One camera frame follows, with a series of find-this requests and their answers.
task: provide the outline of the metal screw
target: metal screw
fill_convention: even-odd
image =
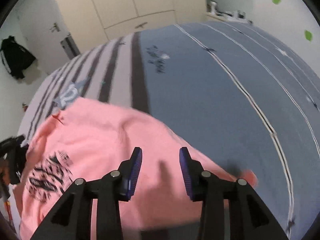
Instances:
[[[205,178],[208,178],[208,177],[211,176],[211,173],[210,173],[210,171],[202,171],[202,172],[201,172],[201,176],[202,176],[202,177],[205,177]]]
[[[111,177],[118,177],[119,175],[120,175],[120,171],[117,171],[117,170],[115,170],[115,171],[111,171],[110,172],[110,175],[111,175]]]
[[[238,179],[238,183],[239,183],[241,186],[247,185],[247,181],[246,181],[245,179]]]
[[[81,185],[82,183],[84,183],[84,179],[79,178],[75,180],[75,184],[78,186]]]

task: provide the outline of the black jacket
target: black jacket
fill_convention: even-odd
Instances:
[[[24,78],[22,70],[28,68],[36,59],[27,49],[18,44],[13,36],[2,40],[0,55],[3,65],[15,79]]]

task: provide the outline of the dark gray stripe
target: dark gray stripe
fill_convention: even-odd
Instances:
[[[34,129],[33,129],[32,136],[33,136],[33,135],[35,134],[35,132],[36,132],[36,129],[37,129],[37,127],[38,127],[39,121],[40,121],[41,116],[42,116],[42,113],[43,113],[43,109],[44,109],[45,105],[47,104],[47,100],[48,100],[50,94],[52,93],[54,87],[55,87],[55,86],[57,85],[57,83],[58,83],[58,80],[62,77],[62,75],[64,74],[64,72],[66,71],[66,69],[68,68],[68,66],[70,65],[70,63],[71,63],[71,61],[69,61],[67,64],[65,64],[65,66],[64,66],[64,68],[62,69],[60,75],[57,77],[56,81],[54,82],[54,85],[53,85],[50,93],[48,93],[47,97],[45,98],[44,103],[43,103],[42,106],[41,106],[41,110],[40,110],[40,114],[39,114],[39,116],[38,116],[37,122],[36,122],[36,124],[35,124]]]
[[[123,37],[119,38],[119,40],[116,42],[115,46],[113,47],[112,55],[108,63],[107,71],[102,81],[103,85],[101,87],[99,98],[98,98],[100,102],[109,102],[112,78],[115,72],[119,46],[121,44],[122,39]]]
[[[140,51],[140,32],[135,33],[132,38],[131,87],[132,107],[139,111],[150,114],[149,97],[144,77],[144,68]]]
[[[100,60],[100,57],[101,57],[101,54],[103,52],[103,50],[106,48],[106,46],[108,45],[108,43],[104,44],[102,46],[102,48],[99,50],[99,52],[97,53],[96,57],[94,58],[93,62],[92,62],[92,66],[90,68],[90,71],[88,73],[88,78],[89,80],[84,84],[84,87],[81,91],[81,97],[85,97],[85,94],[87,93],[87,90],[90,86],[90,83],[91,83],[91,78],[94,74],[94,72],[96,71],[96,68],[97,68],[97,65],[98,65],[98,62]]]
[[[59,73],[59,71],[57,71],[57,72],[52,76],[52,79],[51,79],[51,81],[50,81],[50,83],[49,83],[46,91],[44,92],[44,94],[43,94],[43,96],[42,96],[42,98],[41,98],[41,100],[40,100],[40,103],[39,103],[39,105],[38,105],[38,107],[37,107],[37,110],[36,110],[36,112],[35,112],[35,115],[34,115],[33,118],[32,118],[32,121],[31,121],[31,124],[30,124],[30,127],[29,127],[29,131],[28,131],[28,135],[27,135],[27,140],[29,140],[29,136],[30,136],[31,129],[32,129],[32,126],[33,126],[33,122],[34,122],[35,119],[36,119],[36,116],[37,116],[37,113],[38,113],[38,111],[39,111],[39,109],[40,109],[40,106],[41,106],[44,98],[46,97],[46,95],[47,95],[47,93],[48,93],[48,91],[49,91],[49,88],[50,88],[50,86],[52,85],[54,79],[55,79],[56,76],[58,75],[58,73]]]
[[[63,85],[65,84],[65,82],[66,82],[66,80],[67,80],[67,78],[68,78],[71,70],[73,70],[74,66],[78,63],[78,61],[79,61],[81,58],[82,58],[82,55],[79,55],[78,58],[74,61],[74,63],[72,64],[72,66],[71,66],[70,69],[68,70],[66,76],[64,77],[64,79],[63,79],[62,82],[60,83],[60,86],[59,86],[58,90],[56,91],[56,93],[54,94],[54,97],[53,97],[53,98],[57,98],[57,96],[59,95],[61,88],[62,88]],[[51,112],[52,112],[52,110],[53,110],[53,108],[54,108],[54,106],[55,106],[56,104],[57,104],[57,103],[54,102],[54,101],[51,102],[51,106],[50,106],[50,108],[49,108],[49,111],[47,112],[47,114],[46,114],[46,116],[45,116],[46,118],[48,118],[48,116],[51,114]]]
[[[72,83],[76,83],[78,76],[80,75],[80,72],[82,70],[82,67],[84,65],[84,62],[87,61],[87,58],[89,57],[89,55],[93,52],[95,48],[91,49],[90,52],[88,53],[88,55],[85,57],[85,59],[80,63],[79,67],[77,68],[73,78],[71,79]]]

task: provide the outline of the black graphic print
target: black graphic print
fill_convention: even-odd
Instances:
[[[153,45],[150,48],[147,48],[147,53],[150,55],[151,59],[148,60],[148,63],[156,66],[156,73],[164,73],[164,64],[165,60],[170,57],[165,54],[163,51],[159,50],[157,46]]]
[[[38,163],[31,171],[32,175],[26,185],[30,196],[41,203],[46,203],[53,194],[60,197],[72,183],[72,173],[68,169],[71,165],[68,154],[60,151]]]

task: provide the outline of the striped bedding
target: striped bedding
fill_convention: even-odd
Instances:
[[[31,139],[70,84],[84,84],[81,97],[154,116],[234,175],[252,169],[291,239],[319,213],[320,80],[264,31],[171,25],[100,45],[46,78],[19,134]]]

